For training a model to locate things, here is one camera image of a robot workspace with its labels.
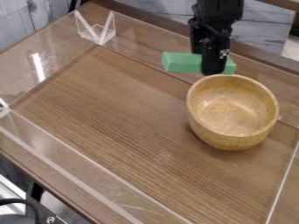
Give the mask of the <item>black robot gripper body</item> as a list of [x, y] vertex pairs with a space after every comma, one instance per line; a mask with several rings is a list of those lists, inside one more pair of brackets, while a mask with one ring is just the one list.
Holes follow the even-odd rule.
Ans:
[[214, 36], [229, 36], [232, 25], [242, 17], [244, 0], [196, 0], [188, 26], [202, 29]]

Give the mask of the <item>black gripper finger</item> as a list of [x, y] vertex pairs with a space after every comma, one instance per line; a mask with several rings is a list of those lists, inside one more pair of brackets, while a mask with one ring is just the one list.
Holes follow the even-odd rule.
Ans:
[[229, 55], [229, 37], [206, 32], [200, 41], [200, 54], [202, 74], [220, 74], [224, 71]]
[[190, 52], [201, 53], [201, 40], [204, 38], [202, 28], [196, 25], [190, 27]]

